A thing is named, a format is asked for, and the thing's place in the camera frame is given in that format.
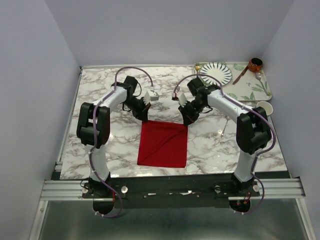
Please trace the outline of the brown handled knife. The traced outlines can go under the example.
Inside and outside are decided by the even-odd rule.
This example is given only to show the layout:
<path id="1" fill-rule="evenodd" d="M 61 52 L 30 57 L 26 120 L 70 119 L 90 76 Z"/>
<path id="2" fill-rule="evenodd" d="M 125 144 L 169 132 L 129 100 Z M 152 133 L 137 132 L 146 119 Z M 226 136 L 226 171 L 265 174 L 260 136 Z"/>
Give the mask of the brown handled knife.
<path id="1" fill-rule="evenodd" d="M 246 66 L 244 68 L 244 70 L 241 72 L 241 74 L 233 81 L 233 85 L 237 84 L 239 82 L 239 80 L 245 75 L 245 73 L 247 72 L 248 70 L 248 66 Z"/>

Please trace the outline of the silver spoon on table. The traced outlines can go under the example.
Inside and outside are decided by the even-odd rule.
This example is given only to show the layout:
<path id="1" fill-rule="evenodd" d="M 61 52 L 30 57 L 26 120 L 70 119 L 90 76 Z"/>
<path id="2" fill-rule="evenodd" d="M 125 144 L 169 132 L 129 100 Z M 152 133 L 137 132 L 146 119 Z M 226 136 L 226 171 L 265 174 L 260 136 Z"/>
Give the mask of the silver spoon on table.
<path id="1" fill-rule="evenodd" d="M 224 125 L 223 130 L 222 130 L 221 135 L 220 135 L 221 138 L 225 135 L 225 131 L 226 131 L 228 122 L 229 122 L 229 120 L 230 120 L 230 117 L 229 117 L 229 116 L 226 116 L 226 117 L 225 117 L 225 120 L 226 120 L 226 122 L 225 122 L 225 125 Z"/>

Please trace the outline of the orange black cup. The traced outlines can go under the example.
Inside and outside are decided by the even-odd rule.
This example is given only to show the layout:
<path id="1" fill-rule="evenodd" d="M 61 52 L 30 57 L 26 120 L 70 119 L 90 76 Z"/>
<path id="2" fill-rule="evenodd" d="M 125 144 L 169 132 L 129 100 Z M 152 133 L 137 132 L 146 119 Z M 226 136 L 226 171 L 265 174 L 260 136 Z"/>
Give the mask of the orange black cup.
<path id="1" fill-rule="evenodd" d="M 263 61 L 257 57 L 252 58 L 247 65 L 248 70 L 252 73 L 259 73 L 261 71 L 262 66 Z"/>

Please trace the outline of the striped white plate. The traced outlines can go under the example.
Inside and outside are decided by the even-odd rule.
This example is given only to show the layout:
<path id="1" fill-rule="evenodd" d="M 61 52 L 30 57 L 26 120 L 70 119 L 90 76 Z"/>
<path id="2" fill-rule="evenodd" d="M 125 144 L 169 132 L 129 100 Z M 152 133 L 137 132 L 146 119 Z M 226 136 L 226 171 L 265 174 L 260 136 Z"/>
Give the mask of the striped white plate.
<path id="1" fill-rule="evenodd" d="M 233 73 L 231 69 L 219 62 L 208 62 L 205 63 L 200 69 L 199 74 L 210 75 L 217 79 L 223 86 L 231 82 Z"/>

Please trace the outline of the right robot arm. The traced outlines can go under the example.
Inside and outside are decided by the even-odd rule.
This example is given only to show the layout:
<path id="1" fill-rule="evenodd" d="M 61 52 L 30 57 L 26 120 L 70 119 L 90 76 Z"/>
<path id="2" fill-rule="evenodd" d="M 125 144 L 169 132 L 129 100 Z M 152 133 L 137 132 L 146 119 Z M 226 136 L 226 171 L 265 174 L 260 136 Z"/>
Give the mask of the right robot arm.
<path id="1" fill-rule="evenodd" d="M 184 126 L 193 124 L 205 107 L 217 109 L 236 123 L 236 143 L 240 148 L 237 167 L 231 175 L 230 191 L 241 196 L 254 181 L 258 157 L 273 147 L 268 142 L 276 141 L 276 134 L 262 107 L 252 108 L 223 92 L 220 82 L 204 85 L 194 74 L 187 84 L 194 100 L 188 101 L 185 94 L 175 90 L 172 99 L 178 101 Z"/>

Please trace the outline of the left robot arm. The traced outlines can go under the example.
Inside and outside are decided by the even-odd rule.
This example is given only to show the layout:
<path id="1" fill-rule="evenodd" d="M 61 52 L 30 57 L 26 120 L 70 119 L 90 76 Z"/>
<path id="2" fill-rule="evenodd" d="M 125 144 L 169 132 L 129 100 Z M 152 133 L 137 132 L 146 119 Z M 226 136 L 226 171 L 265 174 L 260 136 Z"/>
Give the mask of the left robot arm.
<path id="1" fill-rule="evenodd" d="M 139 82 L 134 77 L 127 76 L 124 82 L 114 83 L 114 89 L 108 94 L 93 103 L 84 102 L 80 106 L 76 136 L 88 149 L 90 178 L 97 181 L 93 191 L 101 198 L 107 197 L 111 191 L 111 185 L 106 182 L 110 171 L 105 151 L 105 144 L 111 133 L 111 113 L 119 105 L 124 105 L 136 119 L 143 123 L 148 121 L 151 97 L 146 93 L 138 99 L 134 95 L 138 85 Z"/>

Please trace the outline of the red cloth napkin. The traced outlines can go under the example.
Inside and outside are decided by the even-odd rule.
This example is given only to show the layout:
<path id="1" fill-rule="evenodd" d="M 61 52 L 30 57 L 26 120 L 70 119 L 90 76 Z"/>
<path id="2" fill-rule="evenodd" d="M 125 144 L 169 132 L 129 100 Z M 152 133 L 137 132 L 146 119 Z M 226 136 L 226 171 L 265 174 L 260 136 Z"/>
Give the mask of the red cloth napkin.
<path id="1" fill-rule="evenodd" d="M 185 168 L 188 127 L 180 123 L 149 120 L 141 125 L 137 164 L 160 168 Z"/>

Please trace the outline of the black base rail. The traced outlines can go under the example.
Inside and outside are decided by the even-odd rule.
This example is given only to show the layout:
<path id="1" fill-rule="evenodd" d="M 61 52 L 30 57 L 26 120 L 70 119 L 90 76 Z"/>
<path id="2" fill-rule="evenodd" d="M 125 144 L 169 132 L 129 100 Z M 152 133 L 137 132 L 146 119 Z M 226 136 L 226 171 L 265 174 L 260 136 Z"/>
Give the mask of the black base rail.
<path id="1" fill-rule="evenodd" d="M 235 207 L 247 212 L 250 199 L 259 197 L 260 187 L 254 178 L 241 183 L 232 173 L 116 177 L 103 184 L 87 178 L 82 197 L 93 199 L 95 209 Z"/>

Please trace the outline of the silver spoon on tray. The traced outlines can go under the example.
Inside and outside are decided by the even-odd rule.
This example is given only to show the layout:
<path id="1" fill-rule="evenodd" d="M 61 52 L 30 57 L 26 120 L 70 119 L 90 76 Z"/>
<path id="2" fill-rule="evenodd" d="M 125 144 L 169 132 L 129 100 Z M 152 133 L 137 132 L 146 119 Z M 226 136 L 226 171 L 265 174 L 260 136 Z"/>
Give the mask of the silver spoon on tray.
<path id="1" fill-rule="evenodd" d="M 263 82 L 261 80 L 262 76 L 261 76 L 261 74 L 259 72 L 255 73 L 255 78 L 260 82 L 262 89 L 266 92 L 267 90 L 266 90 L 266 88 L 265 88 L 265 86 L 264 86 L 264 84 L 263 84 Z"/>

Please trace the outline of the floral serving tray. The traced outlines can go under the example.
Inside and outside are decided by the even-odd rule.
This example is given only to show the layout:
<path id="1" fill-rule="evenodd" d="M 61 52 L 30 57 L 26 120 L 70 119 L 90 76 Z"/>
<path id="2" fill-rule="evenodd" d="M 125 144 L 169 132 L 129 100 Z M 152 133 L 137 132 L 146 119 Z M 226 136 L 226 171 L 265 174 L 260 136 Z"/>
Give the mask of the floral serving tray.
<path id="1" fill-rule="evenodd" d="M 206 63 L 213 62 L 199 62 L 200 68 Z M 264 84 L 266 91 L 262 89 L 260 82 L 256 79 L 255 73 L 247 70 L 245 75 L 239 80 L 239 82 L 233 85 L 234 80 L 242 73 L 247 66 L 246 62 L 216 62 L 227 65 L 232 72 L 232 80 L 226 85 L 222 86 L 223 92 L 230 97 L 240 101 L 269 101 L 272 98 L 272 92 L 266 80 L 266 76 L 261 70 L 261 81 Z"/>

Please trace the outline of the aluminium frame rail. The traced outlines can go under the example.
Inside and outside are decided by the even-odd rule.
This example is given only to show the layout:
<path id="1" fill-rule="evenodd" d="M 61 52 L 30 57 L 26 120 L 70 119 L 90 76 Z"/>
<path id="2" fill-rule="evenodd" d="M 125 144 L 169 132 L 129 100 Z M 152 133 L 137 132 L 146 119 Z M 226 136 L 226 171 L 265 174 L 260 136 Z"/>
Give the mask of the aluminium frame rail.
<path id="1" fill-rule="evenodd" d="M 263 179 L 265 199 L 300 199 L 306 196 L 298 178 Z M 46 180 L 41 201 L 84 201 L 79 180 Z"/>

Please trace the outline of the grey white mug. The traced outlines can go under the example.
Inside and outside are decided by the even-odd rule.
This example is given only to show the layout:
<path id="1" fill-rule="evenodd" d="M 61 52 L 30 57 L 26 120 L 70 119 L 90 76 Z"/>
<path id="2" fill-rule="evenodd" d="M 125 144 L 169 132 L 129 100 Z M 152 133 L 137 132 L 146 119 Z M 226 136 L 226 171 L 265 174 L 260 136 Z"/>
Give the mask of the grey white mug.
<path id="1" fill-rule="evenodd" d="M 257 107 L 257 108 L 258 108 L 258 107 L 263 108 L 263 109 L 265 110 L 267 116 L 270 116 L 270 115 L 273 113 L 273 111 L 274 111 L 273 106 L 272 106 L 269 102 L 267 102 L 267 101 L 259 101 L 259 102 L 256 104 L 256 107 Z"/>

